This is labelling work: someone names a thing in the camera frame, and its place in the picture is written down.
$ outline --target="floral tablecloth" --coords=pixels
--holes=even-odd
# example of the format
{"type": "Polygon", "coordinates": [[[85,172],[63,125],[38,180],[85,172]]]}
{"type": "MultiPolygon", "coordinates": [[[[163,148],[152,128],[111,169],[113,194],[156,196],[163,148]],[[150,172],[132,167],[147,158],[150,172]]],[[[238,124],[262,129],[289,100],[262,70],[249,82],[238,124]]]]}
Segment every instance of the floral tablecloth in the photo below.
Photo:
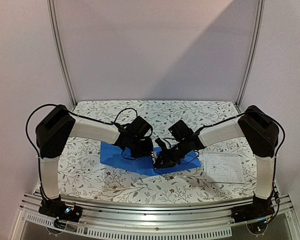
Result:
{"type": "MultiPolygon", "coordinates": [[[[74,111],[110,122],[128,107],[135,108],[153,126],[153,140],[171,138],[168,128],[180,119],[196,130],[202,124],[216,123],[238,113],[231,102],[153,100],[82,101],[74,111]]],[[[134,118],[135,113],[127,110],[117,122],[130,123],[134,118]]],[[[149,177],[101,164],[99,141],[71,137],[59,161],[59,191],[62,195],[86,199],[140,204],[211,202],[253,195],[257,166],[245,138],[214,144],[199,152],[202,167],[149,177]],[[241,156],[245,183],[206,182],[203,168],[206,151],[241,156]]]]}

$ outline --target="paper sheet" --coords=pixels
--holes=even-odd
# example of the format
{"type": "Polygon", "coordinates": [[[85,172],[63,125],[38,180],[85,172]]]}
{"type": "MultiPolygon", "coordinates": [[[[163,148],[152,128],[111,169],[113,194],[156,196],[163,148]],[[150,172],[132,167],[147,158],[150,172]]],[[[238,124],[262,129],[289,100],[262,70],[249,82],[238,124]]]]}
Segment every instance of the paper sheet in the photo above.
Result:
{"type": "Polygon", "coordinates": [[[242,160],[235,153],[208,152],[204,156],[204,173],[207,182],[244,183],[242,160]]]}

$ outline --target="white backdrop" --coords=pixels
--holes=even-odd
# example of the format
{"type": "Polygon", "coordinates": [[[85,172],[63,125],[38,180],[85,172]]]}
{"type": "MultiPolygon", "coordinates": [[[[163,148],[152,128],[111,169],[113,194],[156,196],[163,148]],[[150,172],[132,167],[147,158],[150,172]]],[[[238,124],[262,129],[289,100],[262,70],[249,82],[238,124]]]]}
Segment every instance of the white backdrop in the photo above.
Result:
{"type": "Polygon", "coordinates": [[[56,0],[77,101],[235,101],[258,0],[56,0]]]}
{"type": "MultiPolygon", "coordinates": [[[[8,240],[24,193],[38,182],[36,152],[25,125],[46,103],[71,106],[58,62],[47,3],[0,1],[0,240],[8,240]]],[[[35,127],[51,108],[40,110],[35,127]]]]}

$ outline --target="vertical metal pole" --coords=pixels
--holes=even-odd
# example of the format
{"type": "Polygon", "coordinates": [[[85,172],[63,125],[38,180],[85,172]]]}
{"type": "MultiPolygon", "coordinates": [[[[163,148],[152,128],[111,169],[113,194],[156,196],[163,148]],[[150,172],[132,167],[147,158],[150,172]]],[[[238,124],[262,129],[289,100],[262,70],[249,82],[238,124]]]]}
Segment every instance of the vertical metal pole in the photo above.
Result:
{"type": "Polygon", "coordinates": [[[238,96],[236,98],[235,104],[240,108],[240,105],[242,103],[242,100],[244,98],[244,94],[247,88],[250,72],[252,69],[252,65],[254,62],[254,58],[256,55],[256,50],[257,50],[257,43],[258,43],[258,38],[260,34],[260,29],[261,29],[261,22],[262,22],[262,16],[264,13],[264,6],[265,6],[265,0],[259,0],[258,2],[258,10],[256,13],[256,18],[254,22],[254,32],[252,36],[252,41],[250,45],[250,51],[249,51],[249,56],[248,56],[248,62],[246,64],[245,70],[244,70],[244,77],[241,83],[241,87],[238,93],[238,96]]]}
{"type": "Polygon", "coordinates": [[[47,0],[47,3],[48,3],[52,35],[53,35],[53,39],[54,39],[54,43],[55,43],[56,53],[59,58],[59,63],[60,63],[65,87],[68,92],[71,104],[74,107],[77,105],[78,102],[76,100],[75,91],[74,91],[74,88],[73,88],[71,80],[70,80],[69,72],[67,69],[66,61],[65,61],[65,55],[64,55],[64,51],[63,51],[61,40],[60,40],[55,2],[54,2],[54,0],[47,0]]]}

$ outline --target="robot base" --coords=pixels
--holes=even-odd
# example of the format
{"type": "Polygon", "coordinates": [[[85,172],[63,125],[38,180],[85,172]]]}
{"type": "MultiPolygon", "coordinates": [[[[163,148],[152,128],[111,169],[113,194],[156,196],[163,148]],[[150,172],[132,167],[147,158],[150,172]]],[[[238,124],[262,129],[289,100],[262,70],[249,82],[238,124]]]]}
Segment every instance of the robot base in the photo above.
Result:
{"type": "Polygon", "coordinates": [[[271,198],[272,194],[267,199],[261,199],[254,195],[251,204],[232,208],[231,217],[235,223],[241,223],[272,215],[275,213],[275,210],[272,206],[271,198]]]}

